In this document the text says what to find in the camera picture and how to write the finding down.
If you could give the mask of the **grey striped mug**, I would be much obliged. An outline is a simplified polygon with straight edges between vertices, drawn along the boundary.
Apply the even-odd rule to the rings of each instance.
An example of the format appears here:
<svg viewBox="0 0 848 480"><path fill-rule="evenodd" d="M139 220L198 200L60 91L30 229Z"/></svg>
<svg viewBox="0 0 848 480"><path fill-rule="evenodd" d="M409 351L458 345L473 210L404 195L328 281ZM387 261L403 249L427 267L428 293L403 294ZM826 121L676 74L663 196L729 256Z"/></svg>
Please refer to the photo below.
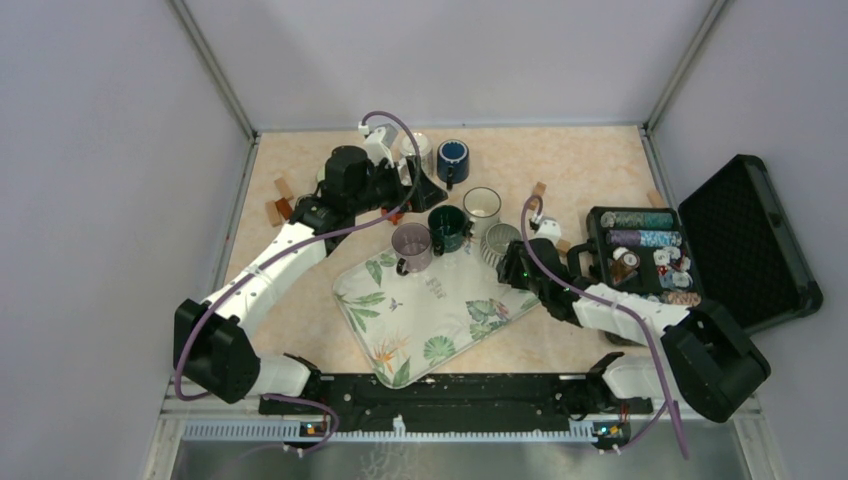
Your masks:
<svg viewBox="0 0 848 480"><path fill-rule="evenodd" d="M493 269L505 257L512 241L520 240L521 233L516 227L506 223L492 225L482 238L481 257Z"/></svg>

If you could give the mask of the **dark green mug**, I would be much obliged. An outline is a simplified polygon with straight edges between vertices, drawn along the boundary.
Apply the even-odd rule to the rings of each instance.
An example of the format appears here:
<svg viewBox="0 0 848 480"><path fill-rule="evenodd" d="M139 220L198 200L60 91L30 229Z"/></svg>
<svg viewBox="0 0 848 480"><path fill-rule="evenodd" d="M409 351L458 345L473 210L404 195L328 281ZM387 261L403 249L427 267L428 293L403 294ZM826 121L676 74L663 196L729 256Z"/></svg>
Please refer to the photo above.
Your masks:
<svg viewBox="0 0 848 480"><path fill-rule="evenodd" d="M434 208L427 218L433 254L442 256L459 250L471 236L472 222L460 208L443 205Z"/></svg>

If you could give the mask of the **lilac purple mug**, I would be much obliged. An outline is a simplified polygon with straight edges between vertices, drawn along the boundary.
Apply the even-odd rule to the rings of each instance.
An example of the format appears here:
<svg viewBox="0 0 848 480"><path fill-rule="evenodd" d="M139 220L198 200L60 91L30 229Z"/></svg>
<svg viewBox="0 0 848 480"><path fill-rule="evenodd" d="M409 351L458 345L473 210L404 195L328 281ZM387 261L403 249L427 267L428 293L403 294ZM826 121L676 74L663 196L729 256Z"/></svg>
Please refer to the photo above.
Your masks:
<svg viewBox="0 0 848 480"><path fill-rule="evenodd" d="M391 247L397 256L395 272L400 276L424 271L433 259L430 230L420 223L400 225L392 234Z"/></svg>

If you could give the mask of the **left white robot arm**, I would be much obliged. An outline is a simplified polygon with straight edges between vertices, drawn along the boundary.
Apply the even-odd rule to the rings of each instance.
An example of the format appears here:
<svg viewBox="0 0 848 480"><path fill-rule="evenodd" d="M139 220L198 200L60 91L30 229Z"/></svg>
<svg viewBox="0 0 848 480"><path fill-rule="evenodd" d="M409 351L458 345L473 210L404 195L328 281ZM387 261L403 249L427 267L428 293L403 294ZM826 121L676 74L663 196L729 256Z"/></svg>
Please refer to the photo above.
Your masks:
<svg viewBox="0 0 848 480"><path fill-rule="evenodd" d="M447 194L426 178L421 157L369 159L357 146L335 148L316 192L301 197L271 244L229 284L203 301L185 300L174 317L174 389L183 401L214 396L228 404L249 395L282 395L297 413L319 404L317 368L285 354L261 358L252 338L300 276L351 233L357 216L425 212Z"/></svg>

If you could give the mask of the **white black-rimmed mug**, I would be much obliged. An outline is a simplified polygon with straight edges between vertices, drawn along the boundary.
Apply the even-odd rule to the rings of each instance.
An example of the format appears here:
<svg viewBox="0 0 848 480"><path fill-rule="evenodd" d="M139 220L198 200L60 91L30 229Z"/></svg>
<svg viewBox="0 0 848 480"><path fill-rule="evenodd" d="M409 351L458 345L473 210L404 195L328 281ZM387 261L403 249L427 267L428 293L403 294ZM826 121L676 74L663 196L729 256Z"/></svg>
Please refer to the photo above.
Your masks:
<svg viewBox="0 0 848 480"><path fill-rule="evenodd" d="M470 221L471 236L482 238L500 221L502 199L492 188L475 187L464 195L462 208Z"/></svg>

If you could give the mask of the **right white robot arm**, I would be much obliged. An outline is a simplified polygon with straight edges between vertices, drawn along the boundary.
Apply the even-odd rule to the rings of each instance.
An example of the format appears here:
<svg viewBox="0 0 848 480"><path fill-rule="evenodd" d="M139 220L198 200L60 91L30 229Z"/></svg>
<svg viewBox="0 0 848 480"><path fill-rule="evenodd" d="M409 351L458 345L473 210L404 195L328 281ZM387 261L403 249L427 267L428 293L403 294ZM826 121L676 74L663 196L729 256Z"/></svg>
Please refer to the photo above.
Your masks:
<svg viewBox="0 0 848 480"><path fill-rule="evenodd" d="M570 274L547 239L510 242L496 271L499 282L532 292L554 319L648 347L648 357L621 357L588 382L587 400L600 412L627 398L670 397L723 423L771 374L764 355L717 302L665 304L588 284Z"/></svg>

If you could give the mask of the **white floral mug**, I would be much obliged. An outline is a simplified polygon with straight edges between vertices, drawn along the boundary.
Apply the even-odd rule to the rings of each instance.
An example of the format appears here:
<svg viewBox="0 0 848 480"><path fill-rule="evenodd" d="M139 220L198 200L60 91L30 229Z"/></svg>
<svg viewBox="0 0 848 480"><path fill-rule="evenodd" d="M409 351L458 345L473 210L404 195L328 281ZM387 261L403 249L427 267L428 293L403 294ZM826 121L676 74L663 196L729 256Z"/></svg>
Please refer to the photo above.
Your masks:
<svg viewBox="0 0 848 480"><path fill-rule="evenodd" d="M411 140L408 136L404 136L399 146L399 153L403 157L418 154L422 172L426 176L432 177L436 172L436 160L432 142L423 132L415 131L413 138L414 140Z"/></svg>

